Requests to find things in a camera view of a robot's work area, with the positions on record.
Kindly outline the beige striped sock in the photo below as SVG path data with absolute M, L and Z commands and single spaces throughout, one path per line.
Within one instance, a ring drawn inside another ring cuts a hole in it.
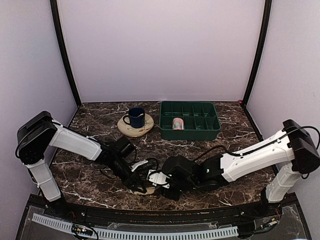
M 147 196 L 147 195 L 155 195 L 159 192 L 159 188 L 156 187 L 147 187 L 146 188 L 146 192 L 139 192 L 139 191 L 134 191 L 133 194 L 134 195 L 138 195 L 138 196 Z

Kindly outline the pink patterned sock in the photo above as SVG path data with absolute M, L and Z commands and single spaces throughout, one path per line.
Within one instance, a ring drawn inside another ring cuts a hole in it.
M 172 129 L 173 130 L 184 130 L 184 120 L 180 117 L 175 117 L 172 120 Z

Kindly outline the green compartment tray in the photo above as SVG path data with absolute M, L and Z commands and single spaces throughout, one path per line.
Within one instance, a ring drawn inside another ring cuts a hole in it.
M 184 130 L 173 130 L 173 118 L 182 118 Z M 159 112 L 163 140 L 215 140 L 221 124 L 215 105 L 208 101 L 163 101 Z

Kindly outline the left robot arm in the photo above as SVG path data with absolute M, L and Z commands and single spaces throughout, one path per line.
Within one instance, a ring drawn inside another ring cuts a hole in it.
M 44 198 L 51 203 L 51 210 L 60 218 L 67 218 L 71 208 L 62 200 L 63 194 L 45 161 L 48 147 L 105 165 L 128 189 L 142 194 L 147 192 L 140 175 L 125 160 L 135 151 L 135 146 L 125 136 L 103 143 L 69 129 L 54 120 L 48 111 L 42 111 L 17 131 L 15 156 L 28 168 Z

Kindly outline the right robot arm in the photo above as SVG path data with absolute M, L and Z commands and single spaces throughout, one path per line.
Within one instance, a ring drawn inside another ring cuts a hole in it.
M 237 152 L 225 151 L 201 163 L 182 155 L 171 156 L 160 171 L 165 177 L 160 192 L 177 201 L 183 191 L 213 191 L 247 174 L 283 163 L 275 179 L 263 189 L 262 201 L 255 205 L 255 213 L 266 217 L 300 177 L 320 166 L 320 145 L 313 142 L 308 129 L 288 119 L 283 122 L 283 129 L 268 139 Z

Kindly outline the dark blue mug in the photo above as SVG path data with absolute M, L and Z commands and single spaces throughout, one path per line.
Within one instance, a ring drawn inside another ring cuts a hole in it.
M 139 129 L 145 125 L 145 110 L 142 107 L 133 107 L 128 111 L 122 120 L 132 128 Z

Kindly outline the black front rail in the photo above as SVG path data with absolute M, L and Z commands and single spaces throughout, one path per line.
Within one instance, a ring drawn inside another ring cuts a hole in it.
M 281 210 L 275 210 L 272 207 L 265 207 L 259 202 L 231 207 L 182 211 L 121 210 L 68 203 L 66 215 L 63 218 L 92 225 L 106 225 L 112 222 L 143 225 L 217 222 L 219 225 L 243 225 L 262 218 L 277 217 L 281 212 Z

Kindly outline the black left frame post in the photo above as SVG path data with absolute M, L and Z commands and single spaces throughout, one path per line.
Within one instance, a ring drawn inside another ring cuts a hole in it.
M 68 80 L 68 84 L 73 96 L 73 99 L 75 101 L 76 106 L 79 108 L 82 105 L 82 101 L 80 98 L 79 91 L 76 86 L 76 81 L 74 78 L 74 75 L 72 73 L 72 68 L 69 60 L 69 56 L 67 53 L 67 48 L 64 40 L 64 34 L 63 34 L 63 29 L 62 29 L 62 23 L 60 20 L 60 14 L 59 14 L 59 9 L 58 9 L 58 1 L 57 0 L 50 0 L 50 8 L 51 8 L 51 15 L 53 19 L 53 25 L 54 25 L 54 30 L 55 30 L 55 35 L 60 51 L 60 56 L 62 59 L 62 63 L 64 66 L 64 70 L 66 73 L 66 77 Z

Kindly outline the black frame post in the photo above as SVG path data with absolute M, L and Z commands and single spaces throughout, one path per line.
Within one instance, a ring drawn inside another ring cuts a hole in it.
M 64 40 L 64 34 L 63 34 L 63 29 L 62 29 L 62 23 L 60 20 L 60 14 L 59 14 L 59 9 L 58 9 L 58 1 L 57 0 L 50 0 L 50 8 L 51 8 L 51 15 L 53 19 L 53 25 L 54 25 L 54 30 L 55 30 L 55 35 L 60 51 L 60 56 L 62 59 L 62 63 L 64 66 L 64 70 L 66 73 L 66 77 L 68 80 L 68 84 L 73 96 L 73 99 L 75 101 L 76 106 L 79 108 L 82 105 L 82 101 L 80 98 L 79 91 L 76 86 L 76 81 L 74 78 L 74 75 L 72 73 L 72 68 L 69 60 L 69 56 L 67 53 L 67 48 Z
M 262 20 L 261 20 L 261 27 L 260 27 L 260 32 L 259 32 L 259 37 L 258 37 L 258 42 L 257 42 L 257 47 L 254 55 L 254 60 L 252 63 L 252 68 L 250 71 L 248 83 L 245 89 L 245 93 L 242 99 L 242 103 L 246 106 L 249 102 L 254 83 L 258 74 L 258 69 L 260 66 L 264 46 L 265 46 L 265 41 L 266 41 L 266 36 L 267 36 L 267 31 L 268 31 L 268 26 L 269 26 L 269 20 L 270 20 L 270 15 L 271 15 L 271 8 L 272 8 L 272 0 L 265 0 L 264 1 L 264 9 L 263 9 L 263 15 L 262 15 Z

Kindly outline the black right frame post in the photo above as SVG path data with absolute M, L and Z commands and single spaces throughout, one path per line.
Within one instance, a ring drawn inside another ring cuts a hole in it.
M 268 26 L 269 26 L 269 20 L 270 20 L 270 15 L 271 15 L 271 8 L 272 8 L 272 0 L 265 0 L 264 1 L 264 9 L 263 9 L 263 15 L 262 15 L 262 20 L 261 20 L 261 27 L 260 27 L 260 32 L 259 32 L 259 37 L 258 37 L 258 42 L 257 42 L 257 47 L 254 55 L 254 60 L 252 63 L 252 68 L 250 71 L 248 83 L 245 89 L 245 93 L 242 99 L 242 103 L 246 106 L 249 102 L 254 83 L 258 74 L 258 69 L 260 66 L 264 46 L 265 46 L 265 41 L 266 41 L 266 36 L 267 36 L 267 31 L 268 31 Z

